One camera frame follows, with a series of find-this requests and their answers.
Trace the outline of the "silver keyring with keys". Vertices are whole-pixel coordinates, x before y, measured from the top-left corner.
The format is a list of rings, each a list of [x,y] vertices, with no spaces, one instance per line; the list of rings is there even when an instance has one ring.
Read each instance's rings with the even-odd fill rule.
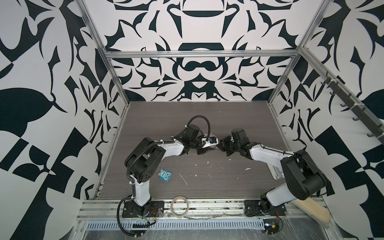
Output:
[[[207,148],[213,148],[213,149],[221,149],[221,143],[219,140],[216,140],[215,142],[208,142]]]

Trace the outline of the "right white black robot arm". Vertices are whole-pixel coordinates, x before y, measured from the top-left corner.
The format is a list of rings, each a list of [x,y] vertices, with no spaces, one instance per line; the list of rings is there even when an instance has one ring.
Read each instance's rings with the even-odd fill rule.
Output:
[[[323,188],[328,179],[310,155],[300,150],[287,152],[250,142],[245,130],[235,129],[231,136],[219,140],[218,147],[227,156],[239,153],[244,158],[272,165],[283,171],[285,183],[261,196],[263,212],[293,200],[304,201]]]

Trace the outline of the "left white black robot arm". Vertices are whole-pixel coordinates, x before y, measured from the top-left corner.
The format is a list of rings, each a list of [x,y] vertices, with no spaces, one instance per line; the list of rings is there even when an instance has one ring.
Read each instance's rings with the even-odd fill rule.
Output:
[[[212,142],[210,133],[202,134],[196,125],[187,126],[183,133],[169,141],[144,138],[125,160],[126,176],[133,188],[133,202],[143,207],[151,201],[150,179],[161,161],[187,154],[189,150],[202,152]]]

